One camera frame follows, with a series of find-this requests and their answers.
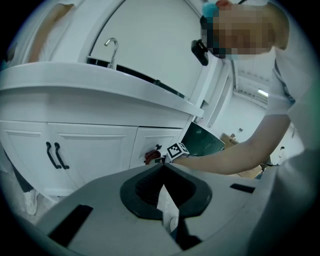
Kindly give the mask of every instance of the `red object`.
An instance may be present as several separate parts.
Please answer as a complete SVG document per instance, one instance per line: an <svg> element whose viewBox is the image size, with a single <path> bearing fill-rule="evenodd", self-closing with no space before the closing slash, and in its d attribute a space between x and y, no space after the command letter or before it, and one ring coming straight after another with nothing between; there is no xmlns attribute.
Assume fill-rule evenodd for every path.
<svg viewBox="0 0 320 256"><path fill-rule="evenodd" d="M153 159L157 159L159 157L161 157L161 153L158 150L153 149L153 150L145 153L145 155L144 155L144 158L145 158L144 163L145 163L145 165L148 165L148 164L150 164L150 162Z"/></svg>

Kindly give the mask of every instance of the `person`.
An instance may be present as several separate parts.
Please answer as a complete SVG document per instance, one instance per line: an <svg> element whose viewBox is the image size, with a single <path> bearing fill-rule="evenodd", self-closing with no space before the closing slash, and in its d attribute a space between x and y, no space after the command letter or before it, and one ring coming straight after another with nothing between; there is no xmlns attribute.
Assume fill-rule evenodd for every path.
<svg viewBox="0 0 320 256"><path fill-rule="evenodd" d="M257 167L276 149L291 123L288 111L314 84L319 66L308 39L277 2L250 6L219 0L216 6L213 38L226 54L258 55L275 49L267 110L247 141L207 156L177 158L173 163L232 175Z"/></svg>
<svg viewBox="0 0 320 256"><path fill-rule="evenodd" d="M47 12L47 14L36 31L30 47L30 52L27 56L27 63L50 60L54 48L69 24L72 15L71 10L74 10L75 7L79 7L82 2L83 0L47 1L45 7L49 5L49 10L46 10L45 7L41 9L41 12ZM24 29L24 31L20 33L17 40L12 42L11 46L8 48L6 56L1 64L1 70L24 63L24 49L26 49L26 46L24 45L26 43L25 38L26 34L30 32L30 29L26 29L26 27L22 29ZM23 178L7 154L5 155L11 163L16 179L23 191L26 212L29 215L35 215L38 207L37 196L39 192Z"/></svg>
<svg viewBox="0 0 320 256"><path fill-rule="evenodd" d="M280 165L282 165L282 164L284 163L284 161L286 161L286 160L287 160L287 154L286 154L286 151L285 151L285 147L282 146L282 147L280 148L279 161L278 161L277 164L280 166Z"/></svg>

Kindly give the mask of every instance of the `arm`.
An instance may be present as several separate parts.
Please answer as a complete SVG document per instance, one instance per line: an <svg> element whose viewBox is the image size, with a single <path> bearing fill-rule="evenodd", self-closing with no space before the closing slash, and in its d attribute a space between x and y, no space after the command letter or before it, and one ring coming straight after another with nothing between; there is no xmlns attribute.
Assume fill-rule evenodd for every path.
<svg viewBox="0 0 320 256"><path fill-rule="evenodd" d="M54 27L55 23L58 22L67 12L73 7L73 4L56 4L49 14L45 17L31 47L30 56L28 62L37 62L39 60L39 54L47 40L47 37Z"/></svg>
<svg viewBox="0 0 320 256"><path fill-rule="evenodd" d="M174 163L223 175L247 171L257 167L275 150L289 125L287 115L266 115L247 141L211 155L178 158Z"/></svg>

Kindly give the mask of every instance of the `black slot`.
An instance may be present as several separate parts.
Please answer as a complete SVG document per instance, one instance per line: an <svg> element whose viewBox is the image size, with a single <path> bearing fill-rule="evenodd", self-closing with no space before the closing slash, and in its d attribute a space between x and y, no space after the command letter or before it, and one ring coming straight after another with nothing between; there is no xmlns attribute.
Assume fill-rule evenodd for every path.
<svg viewBox="0 0 320 256"><path fill-rule="evenodd" d="M240 185L240 184L236 184L236 183L232 184L230 186L230 188L235 189L235 190L240 190L243 192L247 192L250 194L252 194L255 191L255 188L252 186L245 186L245 185Z"/></svg>
<svg viewBox="0 0 320 256"><path fill-rule="evenodd" d="M93 210L88 205L78 205L50 234L58 244L67 247Z"/></svg>

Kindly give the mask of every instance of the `white cabinet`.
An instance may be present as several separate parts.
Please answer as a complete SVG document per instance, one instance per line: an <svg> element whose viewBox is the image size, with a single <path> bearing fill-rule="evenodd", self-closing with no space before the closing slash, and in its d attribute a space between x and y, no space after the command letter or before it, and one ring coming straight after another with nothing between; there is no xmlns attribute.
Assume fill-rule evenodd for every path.
<svg viewBox="0 0 320 256"><path fill-rule="evenodd" d="M182 129L139 127L135 137L134 148L131 156L130 168L143 166L145 154L155 150L157 145L161 155L166 154L166 149L176 143Z"/></svg>
<svg viewBox="0 0 320 256"><path fill-rule="evenodd" d="M67 196L77 189L67 170L55 168L47 154L50 135L46 123L0 121L0 140L20 174L42 194ZM58 164L50 144L48 152Z"/></svg>
<svg viewBox="0 0 320 256"><path fill-rule="evenodd" d="M129 169L137 127L48 123L52 140L78 186Z"/></svg>

